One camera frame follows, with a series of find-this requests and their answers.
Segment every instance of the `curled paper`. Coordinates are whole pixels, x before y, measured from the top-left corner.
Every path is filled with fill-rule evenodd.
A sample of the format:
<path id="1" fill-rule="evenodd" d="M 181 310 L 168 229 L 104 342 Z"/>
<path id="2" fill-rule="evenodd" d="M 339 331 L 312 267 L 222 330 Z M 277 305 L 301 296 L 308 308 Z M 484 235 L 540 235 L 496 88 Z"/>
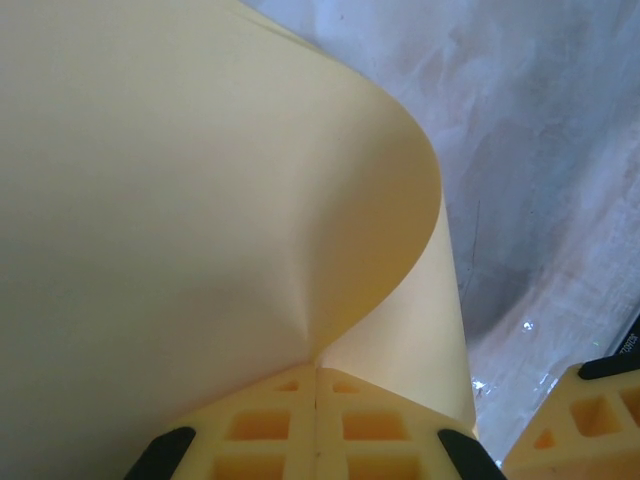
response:
<path id="1" fill-rule="evenodd" d="M 231 1 L 12 3 L 3 478 L 113 478 L 165 417 L 310 360 L 473 426 L 438 165 L 397 102 Z"/>

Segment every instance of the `yellow paper sheet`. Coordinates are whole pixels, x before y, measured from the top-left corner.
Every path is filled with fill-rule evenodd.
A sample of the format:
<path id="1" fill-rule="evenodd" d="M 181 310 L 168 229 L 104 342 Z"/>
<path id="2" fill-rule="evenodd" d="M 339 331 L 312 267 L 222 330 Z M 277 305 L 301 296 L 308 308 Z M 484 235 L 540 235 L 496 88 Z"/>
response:
<path id="1" fill-rule="evenodd" d="M 0 14 L 2 478 L 117 477 L 314 358 L 473 425 L 438 165 L 397 102 L 229 0 Z"/>

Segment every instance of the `paper roll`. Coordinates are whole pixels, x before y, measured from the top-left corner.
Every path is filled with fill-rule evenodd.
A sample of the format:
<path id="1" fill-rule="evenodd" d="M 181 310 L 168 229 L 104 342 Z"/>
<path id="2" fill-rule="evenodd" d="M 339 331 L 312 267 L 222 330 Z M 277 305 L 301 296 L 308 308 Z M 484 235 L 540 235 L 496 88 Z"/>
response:
<path id="1" fill-rule="evenodd" d="M 3 478 L 113 478 L 178 410 L 320 354 L 473 425 L 428 140 L 247 12 L 3 7 Z"/>

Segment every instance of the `grid hole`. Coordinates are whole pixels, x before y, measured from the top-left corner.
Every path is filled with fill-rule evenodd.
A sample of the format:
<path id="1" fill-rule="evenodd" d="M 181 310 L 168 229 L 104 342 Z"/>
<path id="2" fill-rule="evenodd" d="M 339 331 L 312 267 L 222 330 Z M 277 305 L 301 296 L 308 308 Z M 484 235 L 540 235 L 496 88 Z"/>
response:
<path id="1" fill-rule="evenodd" d="M 533 448 L 536 450 L 546 450 L 547 448 L 553 448 L 556 446 L 556 439 L 553 437 L 553 433 L 548 428 L 545 429 L 533 444 Z"/>
<path id="2" fill-rule="evenodd" d="M 620 397 L 633 417 L 634 422 L 640 427 L 640 387 L 623 390 L 620 392 Z"/>
<path id="3" fill-rule="evenodd" d="M 280 385 L 276 390 L 278 392 L 297 392 L 300 389 L 300 383 L 297 380 L 291 380 L 283 385 Z"/>
<path id="4" fill-rule="evenodd" d="M 585 437 L 599 437 L 622 430 L 604 396 L 578 400 L 571 404 L 570 409 L 578 431 Z"/>
<path id="5" fill-rule="evenodd" d="M 345 440 L 407 440 L 402 417 L 394 412 L 348 412 L 342 415 Z"/>
<path id="6" fill-rule="evenodd" d="M 251 410 L 238 413 L 227 440 L 286 440 L 289 437 L 288 410 Z"/>
<path id="7" fill-rule="evenodd" d="M 336 382 L 333 384 L 333 391 L 335 393 L 359 393 L 358 390 L 353 385 L 348 384 L 347 382 Z"/>
<path id="8" fill-rule="evenodd" d="M 214 480 L 282 480 L 284 455 L 224 455 L 216 458 Z"/>
<path id="9" fill-rule="evenodd" d="M 350 455 L 349 480 L 429 480 L 413 455 Z"/>

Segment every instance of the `black rubber pad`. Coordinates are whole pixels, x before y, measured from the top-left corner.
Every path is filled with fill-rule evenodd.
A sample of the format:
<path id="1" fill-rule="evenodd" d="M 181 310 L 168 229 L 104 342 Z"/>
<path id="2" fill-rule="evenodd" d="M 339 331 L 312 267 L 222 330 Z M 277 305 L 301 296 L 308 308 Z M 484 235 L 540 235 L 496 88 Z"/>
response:
<path id="1" fill-rule="evenodd" d="M 153 439 L 124 480 L 171 480 L 196 436 L 191 427 L 180 427 Z"/>
<path id="2" fill-rule="evenodd" d="M 507 480 L 477 440 L 449 429 L 440 430 L 438 438 L 461 480 Z"/>
<path id="3" fill-rule="evenodd" d="M 623 353 L 585 363 L 578 370 L 578 376 L 583 380 L 597 380 L 634 370 L 640 370 L 640 354 Z"/>

